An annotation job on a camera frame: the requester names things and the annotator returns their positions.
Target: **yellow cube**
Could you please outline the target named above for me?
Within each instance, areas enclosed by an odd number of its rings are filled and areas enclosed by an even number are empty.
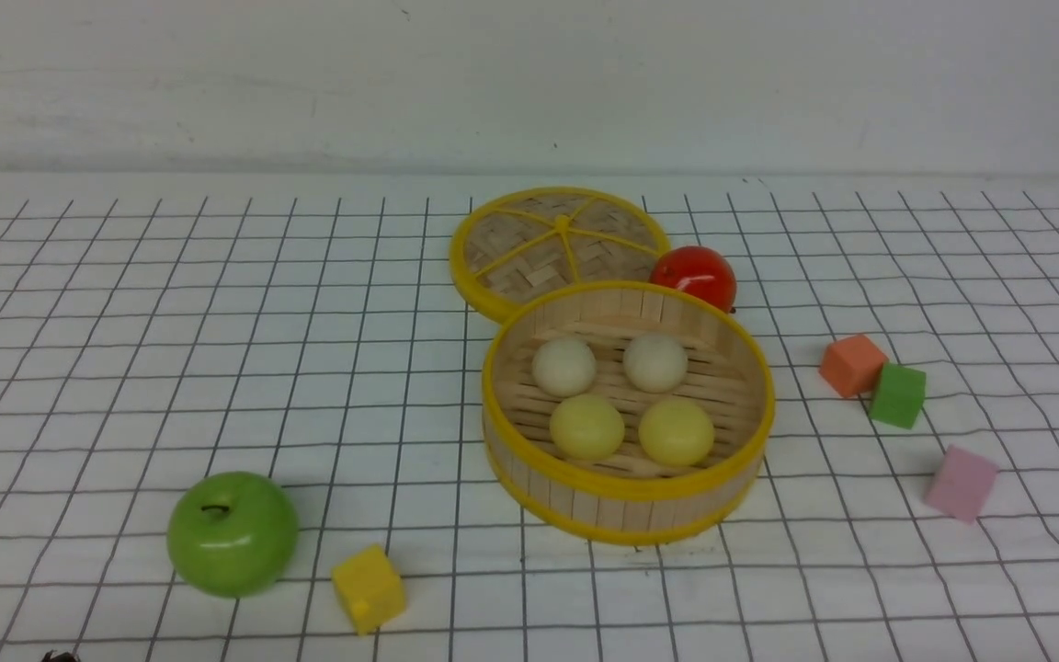
[[[359,636],[377,630],[408,608],[402,579],[377,544],[333,569],[333,587]]]

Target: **green apple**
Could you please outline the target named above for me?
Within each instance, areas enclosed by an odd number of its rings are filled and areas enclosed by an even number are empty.
[[[244,597],[272,586],[289,566],[300,526],[281,486],[248,470],[203,478],[174,506],[169,561],[194,588]]]

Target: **green cube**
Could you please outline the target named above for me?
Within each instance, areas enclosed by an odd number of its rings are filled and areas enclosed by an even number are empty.
[[[874,391],[874,406],[868,417],[898,428],[913,428],[926,402],[926,373],[920,370],[886,363],[881,369]]]

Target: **bamboo steamer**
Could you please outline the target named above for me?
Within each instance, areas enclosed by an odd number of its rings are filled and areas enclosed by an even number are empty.
[[[640,448],[640,415],[664,397],[624,376],[625,347],[645,332],[684,344],[688,374],[674,393],[714,421],[714,451],[693,468],[666,468]],[[607,460],[568,460],[551,442],[559,399],[542,393],[530,370],[534,352],[561,335],[589,343],[599,366],[591,391],[624,416],[625,443]],[[720,522],[756,478],[774,418],[773,379],[754,339],[700,299],[647,282],[589,282],[534,299],[505,320],[482,380],[484,444],[501,484],[539,519],[612,544],[681,540]]]
[[[468,214],[450,244],[449,268],[463,299],[503,323],[577,282],[647,281],[668,250],[664,230],[627,200],[589,189],[531,189]]]

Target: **red tomato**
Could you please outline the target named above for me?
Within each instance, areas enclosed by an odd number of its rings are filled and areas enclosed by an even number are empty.
[[[726,312],[733,312],[738,281],[730,263],[705,247],[681,247],[660,255],[648,281],[680,289]]]

